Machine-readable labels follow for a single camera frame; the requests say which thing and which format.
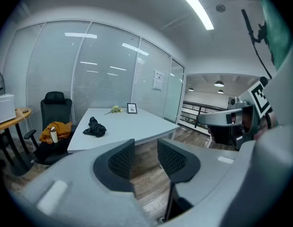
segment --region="picture frame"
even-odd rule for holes
[[[127,113],[128,114],[136,114],[137,113],[137,106],[136,104],[127,104]]]

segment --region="glass door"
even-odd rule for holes
[[[169,75],[169,86],[164,109],[164,119],[176,123],[180,105],[184,68],[172,60]]]

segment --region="chair armrest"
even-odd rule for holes
[[[74,133],[77,127],[78,127],[78,125],[73,124],[73,125],[71,126],[71,132]]]
[[[27,132],[23,138],[24,138],[25,140],[28,140],[28,139],[31,138],[35,133],[36,133],[36,130],[31,130],[31,131]]]

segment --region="white box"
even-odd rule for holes
[[[0,123],[16,117],[14,95],[4,94],[0,96]]]

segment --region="round wooden table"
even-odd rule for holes
[[[19,122],[23,121],[25,118],[27,118],[30,114],[32,113],[32,110],[29,108],[17,108],[16,109],[16,118],[0,123],[0,131],[4,130],[5,131],[5,135],[8,138],[9,141],[9,145],[12,148],[15,157],[11,158],[10,155],[8,154],[8,152],[5,149],[5,145],[3,143],[3,139],[2,139],[2,134],[0,134],[0,147],[6,157],[6,159],[9,161],[10,165],[11,165],[11,171],[14,175],[23,175],[25,173],[27,173],[29,171],[29,169],[32,168],[33,164],[34,164],[34,160],[33,160],[33,155],[32,153],[30,153],[27,149],[27,146],[23,140],[22,134],[21,134],[21,130],[19,127]],[[14,141],[12,139],[12,136],[10,135],[9,132],[9,127],[15,125],[20,142],[22,144],[22,147],[24,149],[24,152],[19,153]]]

